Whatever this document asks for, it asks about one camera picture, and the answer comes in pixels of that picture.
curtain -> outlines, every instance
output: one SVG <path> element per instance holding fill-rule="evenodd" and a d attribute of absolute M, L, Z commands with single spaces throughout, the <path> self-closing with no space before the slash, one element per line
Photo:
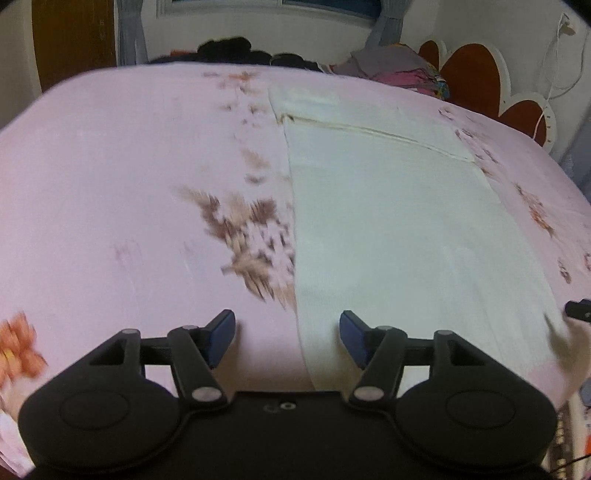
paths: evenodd
<path fill-rule="evenodd" d="M 591 202 L 591 111 L 587 112 L 560 166 Z"/>
<path fill-rule="evenodd" d="M 413 0 L 381 0 L 382 12 L 365 46 L 377 47 L 399 42 L 404 15 L 412 2 Z"/>
<path fill-rule="evenodd" d="M 144 0 L 117 0 L 119 9 L 119 66 L 139 65 L 148 61 L 142 5 Z"/>

black cable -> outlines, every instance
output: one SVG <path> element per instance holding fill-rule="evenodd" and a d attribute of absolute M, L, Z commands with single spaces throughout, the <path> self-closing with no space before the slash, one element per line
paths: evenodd
<path fill-rule="evenodd" d="M 573 463 L 580 462 L 581 460 L 585 460 L 586 458 L 589 458 L 589 457 L 591 457 L 591 453 L 588 453 L 587 455 L 583 455 L 582 457 L 578 457 L 574 460 L 571 460 L 570 462 L 566 462 L 564 465 L 560 465 L 558 468 L 555 468 L 554 470 L 551 470 L 548 473 L 556 473 L 561 468 L 566 468 L 566 467 L 572 465 Z"/>

orange flower print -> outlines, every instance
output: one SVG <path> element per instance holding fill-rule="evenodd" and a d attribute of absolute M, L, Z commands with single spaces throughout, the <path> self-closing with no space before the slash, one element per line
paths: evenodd
<path fill-rule="evenodd" d="M 19 377 L 37 378 L 45 370 L 45 359 L 33 348 L 36 338 L 23 312 L 0 323 L 0 388 L 8 378 L 12 382 Z"/>

white cloth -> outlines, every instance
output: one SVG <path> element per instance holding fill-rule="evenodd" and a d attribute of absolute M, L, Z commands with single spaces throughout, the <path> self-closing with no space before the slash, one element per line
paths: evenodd
<path fill-rule="evenodd" d="M 416 338 L 453 330 L 520 375 L 553 356 L 545 316 L 564 326 L 543 272 L 453 130 L 309 93 L 271 98 L 286 114 L 298 322 L 317 389 L 359 377 L 338 340 L 346 309 Z M 401 391 L 425 375 L 405 372 Z"/>

white cable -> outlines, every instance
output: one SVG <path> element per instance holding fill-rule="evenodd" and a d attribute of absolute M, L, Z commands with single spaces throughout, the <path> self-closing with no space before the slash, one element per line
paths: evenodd
<path fill-rule="evenodd" d="M 554 84 L 556 83 L 556 77 L 558 76 L 558 47 L 560 45 L 560 27 L 562 27 L 562 19 L 564 18 L 564 13 L 562 13 L 562 15 L 560 15 L 560 19 L 558 20 L 558 27 L 556 27 L 556 69 L 554 71 L 554 77 L 552 78 L 552 83 L 550 84 L 550 91 L 548 92 L 548 96 L 546 98 L 546 102 L 544 104 L 544 106 L 542 107 L 542 113 L 540 114 L 540 118 L 538 118 L 538 122 L 535 125 L 534 128 L 534 135 L 532 136 L 532 138 L 535 140 L 537 134 L 538 134 L 538 128 L 540 127 L 540 123 L 542 122 L 542 119 L 544 118 L 544 110 L 546 110 L 546 107 L 548 107 L 550 105 L 550 99 L 552 98 L 552 93 L 554 92 Z"/>
<path fill-rule="evenodd" d="M 563 95 L 566 95 L 567 93 L 569 93 L 573 88 L 575 88 L 577 86 L 577 84 L 579 83 L 579 80 L 583 77 L 583 71 L 585 68 L 585 49 L 587 49 L 587 39 L 588 38 L 589 38 L 589 29 L 587 29 L 587 32 L 585 33 L 585 40 L 583 40 L 583 49 L 581 50 L 581 68 L 579 70 L 579 75 L 577 76 L 575 81 L 573 83 L 571 83 L 568 87 L 555 86 L 554 88 L 558 88 L 559 90 L 564 90 L 564 92 L 561 92 L 558 95 L 554 95 L 553 97 L 550 97 L 550 100 L 554 100 L 555 98 L 560 98 Z"/>

